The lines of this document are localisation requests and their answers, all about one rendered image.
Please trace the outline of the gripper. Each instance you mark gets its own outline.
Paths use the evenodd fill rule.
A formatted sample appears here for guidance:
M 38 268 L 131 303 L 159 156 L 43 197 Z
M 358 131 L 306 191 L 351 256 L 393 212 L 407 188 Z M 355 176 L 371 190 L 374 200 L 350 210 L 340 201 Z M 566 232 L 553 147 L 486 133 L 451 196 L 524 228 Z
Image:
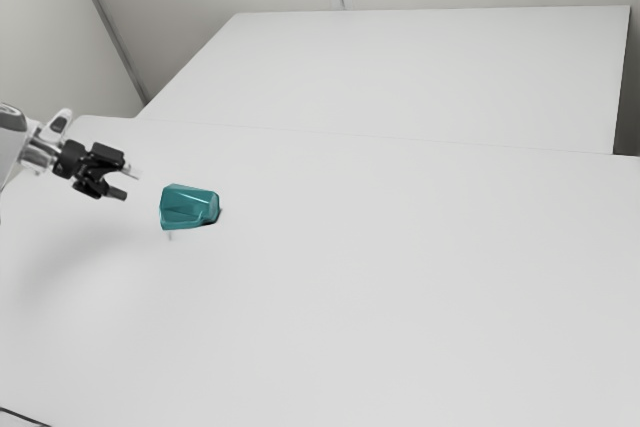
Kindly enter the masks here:
M 83 144 L 74 140 L 64 143 L 52 172 L 66 180 L 77 178 L 72 188 L 95 200 L 111 198 L 125 201 L 128 196 L 126 191 L 111 186 L 105 179 L 95 178 L 114 172 L 136 180 L 142 176 L 141 171 L 126 160 L 123 151 L 98 142 L 87 151 Z

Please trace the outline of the teal faceted mug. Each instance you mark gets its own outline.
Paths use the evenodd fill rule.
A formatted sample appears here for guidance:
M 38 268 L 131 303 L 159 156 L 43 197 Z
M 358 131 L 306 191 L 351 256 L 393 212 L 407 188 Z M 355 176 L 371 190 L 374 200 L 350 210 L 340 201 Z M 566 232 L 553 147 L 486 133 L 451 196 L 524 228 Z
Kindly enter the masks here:
M 220 197 L 214 191 L 181 184 L 169 184 L 162 189 L 159 221 L 164 231 L 213 224 L 220 212 Z

